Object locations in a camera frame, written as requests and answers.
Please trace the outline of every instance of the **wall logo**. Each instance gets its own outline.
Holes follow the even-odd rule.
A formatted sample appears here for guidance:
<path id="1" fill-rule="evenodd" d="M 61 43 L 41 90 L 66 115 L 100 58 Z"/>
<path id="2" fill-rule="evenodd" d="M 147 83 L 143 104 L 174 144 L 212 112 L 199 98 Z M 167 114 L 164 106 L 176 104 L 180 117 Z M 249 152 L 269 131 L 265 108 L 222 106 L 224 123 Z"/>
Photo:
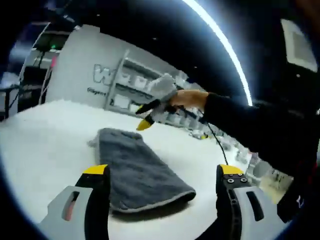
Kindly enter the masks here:
<path id="1" fill-rule="evenodd" d="M 102 66 L 101 64 L 95 64 L 93 66 L 93 81 L 108 86 L 111 84 L 114 73 L 115 70 L 110 70 L 110 68 Z"/>
<path id="2" fill-rule="evenodd" d="M 88 88 L 86 89 L 86 91 L 87 91 L 88 93 L 92 93 L 92 94 L 94 94 L 94 95 L 100 95 L 100 96 L 104 96 L 104 97 L 107 95 L 105 92 L 95 90 L 95 89 L 93 89 L 92 87 L 88 87 Z"/>

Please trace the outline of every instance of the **white box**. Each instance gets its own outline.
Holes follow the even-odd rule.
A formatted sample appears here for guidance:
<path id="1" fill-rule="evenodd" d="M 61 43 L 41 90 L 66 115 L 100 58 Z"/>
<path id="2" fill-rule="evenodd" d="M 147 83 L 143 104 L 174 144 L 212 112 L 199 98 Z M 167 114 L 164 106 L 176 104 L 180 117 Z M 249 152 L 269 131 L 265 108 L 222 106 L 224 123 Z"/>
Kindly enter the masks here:
<path id="1" fill-rule="evenodd" d="M 163 114 L 162 114 L 162 116 L 160 117 L 160 122 L 165 122 L 165 121 L 167 121 L 167 119 L 168 119 L 168 115 L 169 115 L 169 113 L 166 111 L 166 112 L 164 112 Z"/>
<path id="2" fill-rule="evenodd" d="M 187 117 L 184 121 L 184 126 L 187 128 L 189 127 L 190 123 L 191 123 L 191 119 Z"/>
<path id="3" fill-rule="evenodd" d="M 170 114 L 168 115 L 167 120 L 168 120 L 169 122 L 174 123 L 174 122 L 175 122 L 175 120 L 176 120 L 176 115 L 175 115 L 175 114 L 170 113 Z"/>
<path id="4" fill-rule="evenodd" d="M 181 88 L 185 88 L 185 83 L 186 83 L 186 80 L 182 79 L 181 77 L 177 76 L 175 78 L 175 83 L 181 87 Z"/>
<path id="5" fill-rule="evenodd" d="M 191 86 L 191 83 L 189 83 L 189 82 L 187 82 L 187 81 L 184 82 L 184 85 L 183 85 L 183 88 L 184 88 L 184 89 L 191 89 L 191 87 L 192 87 L 192 86 Z"/>
<path id="6" fill-rule="evenodd" d="M 189 127 L 192 129 L 197 129 L 198 128 L 198 121 L 196 121 L 195 119 L 191 120 Z"/>
<path id="7" fill-rule="evenodd" d="M 196 108 L 196 107 L 193 107 L 192 108 L 192 112 L 195 114 L 195 115 L 198 115 L 198 108 Z"/>
<path id="8" fill-rule="evenodd" d="M 121 73 L 119 77 L 119 83 L 128 85 L 130 81 L 130 74 Z"/>
<path id="9" fill-rule="evenodd" d="M 174 123 L 175 123 L 175 124 L 180 124 L 181 118 L 182 118 L 181 116 L 175 115 Z"/>
<path id="10" fill-rule="evenodd" d="M 179 123 L 179 124 L 185 125 L 186 119 L 187 119 L 186 117 L 181 117 L 181 120 L 180 120 L 180 123 Z"/>
<path id="11" fill-rule="evenodd" d="M 128 97 L 122 96 L 122 95 L 115 95 L 113 99 L 113 105 L 120 107 L 122 109 L 128 109 L 130 103 L 130 99 Z"/>
<path id="12" fill-rule="evenodd" d="M 136 76 L 134 86 L 139 89 L 144 89 L 148 83 L 148 80 L 142 76 Z"/>
<path id="13" fill-rule="evenodd" d="M 204 126 L 202 123 L 199 122 L 199 124 L 198 124 L 198 130 L 199 130 L 199 131 L 203 131 L 203 130 L 204 130 L 204 127 L 205 127 L 205 126 Z"/>
<path id="14" fill-rule="evenodd" d="M 138 111 L 139 108 L 140 108 L 140 106 L 135 105 L 135 104 L 130 104 L 130 107 L 129 107 L 130 112 L 133 112 L 133 113 L 135 113 L 136 111 Z"/>

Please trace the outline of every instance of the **white wall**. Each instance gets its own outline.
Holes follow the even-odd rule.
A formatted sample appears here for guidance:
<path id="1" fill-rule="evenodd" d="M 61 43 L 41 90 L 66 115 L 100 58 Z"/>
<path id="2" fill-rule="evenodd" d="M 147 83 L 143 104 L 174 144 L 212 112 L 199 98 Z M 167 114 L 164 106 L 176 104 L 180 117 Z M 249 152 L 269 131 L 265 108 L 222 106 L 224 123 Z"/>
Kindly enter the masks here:
<path id="1" fill-rule="evenodd" d="M 65 42 L 53 69 L 46 101 L 65 99 L 102 108 L 105 97 L 87 91 L 92 88 L 107 93 L 109 89 L 103 83 L 93 81 L 94 65 L 116 69 L 127 49 L 130 50 L 130 58 L 159 72 L 177 71 L 167 62 L 141 48 L 100 33 L 98 27 L 84 25 L 80 30 L 72 32 Z"/>

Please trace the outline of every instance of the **human hand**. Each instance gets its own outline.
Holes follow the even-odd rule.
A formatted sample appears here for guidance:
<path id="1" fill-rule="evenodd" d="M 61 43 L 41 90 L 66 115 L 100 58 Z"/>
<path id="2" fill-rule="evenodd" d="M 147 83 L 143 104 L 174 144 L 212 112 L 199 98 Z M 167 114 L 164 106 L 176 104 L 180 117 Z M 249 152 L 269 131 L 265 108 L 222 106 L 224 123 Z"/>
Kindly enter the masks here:
<path id="1" fill-rule="evenodd" d="M 184 106 L 185 108 L 205 109 L 208 92 L 199 90 L 179 90 L 170 100 L 172 106 Z"/>

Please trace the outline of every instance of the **shelf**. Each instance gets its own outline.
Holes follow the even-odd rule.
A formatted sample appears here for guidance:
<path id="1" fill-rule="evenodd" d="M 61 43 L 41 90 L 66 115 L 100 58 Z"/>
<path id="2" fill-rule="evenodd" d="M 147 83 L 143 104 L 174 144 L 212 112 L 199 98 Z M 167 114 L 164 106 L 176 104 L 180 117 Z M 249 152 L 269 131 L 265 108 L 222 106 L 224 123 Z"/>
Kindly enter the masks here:
<path id="1" fill-rule="evenodd" d="M 150 99 L 154 97 L 153 95 L 151 95 L 150 92 L 147 92 L 147 91 L 144 90 L 144 89 L 141 89 L 141 88 L 138 88 L 138 87 L 129 85 L 129 84 L 117 82 L 116 85 L 120 85 L 120 86 L 122 86 L 122 87 L 124 87 L 124 88 L 126 88 L 126 89 L 129 89 L 129 90 L 134 90 L 135 92 L 137 92 L 137 93 L 139 93 L 139 94 L 146 95 L 146 96 L 149 97 Z"/>
<path id="2" fill-rule="evenodd" d="M 142 116 L 139 116 L 137 114 L 135 114 L 134 112 L 130 111 L 129 109 L 125 109 L 125 108 L 121 108 L 119 106 L 108 106 L 108 111 L 112 111 L 112 112 L 116 112 L 116 113 L 119 113 L 119 114 L 126 114 L 126 115 L 129 115 L 129 116 L 132 116 L 132 117 L 136 117 L 136 118 L 140 118 L 140 119 L 143 119 Z"/>
<path id="3" fill-rule="evenodd" d="M 163 75 L 162 73 L 128 57 L 124 59 L 123 67 L 133 69 L 138 73 L 147 75 L 152 79 L 157 79 Z"/>
<path id="4" fill-rule="evenodd" d="M 178 85 L 178 84 L 175 84 L 175 86 L 176 86 L 176 89 L 178 89 L 178 90 L 185 90 L 184 87 L 182 87 L 182 86 L 180 86 L 180 85 Z"/>
<path id="5" fill-rule="evenodd" d="M 118 106 L 109 106 L 109 108 L 107 110 L 108 111 L 112 111 L 112 112 L 116 112 L 116 113 L 119 113 L 119 114 L 125 114 L 125 115 L 129 115 L 129 116 L 132 116 L 132 117 L 143 119 L 142 116 L 137 115 L 134 112 L 129 111 L 128 109 L 121 108 L 121 107 L 118 107 Z M 167 124 L 167 125 L 170 125 L 170 126 L 173 126 L 173 127 L 176 127 L 176 128 L 194 129 L 192 127 L 187 127 L 184 124 L 178 124 L 178 123 L 175 123 L 175 122 L 172 122 L 172 121 L 169 121 L 169 120 L 159 121 L 159 123 Z"/>
<path id="6" fill-rule="evenodd" d="M 179 115 L 179 116 L 182 116 L 184 118 L 188 118 L 189 117 L 189 118 L 192 118 L 192 119 L 195 119 L 195 120 L 198 118 L 198 116 L 194 112 L 188 111 L 186 109 L 180 109 L 179 108 L 177 110 L 176 114 Z"/>

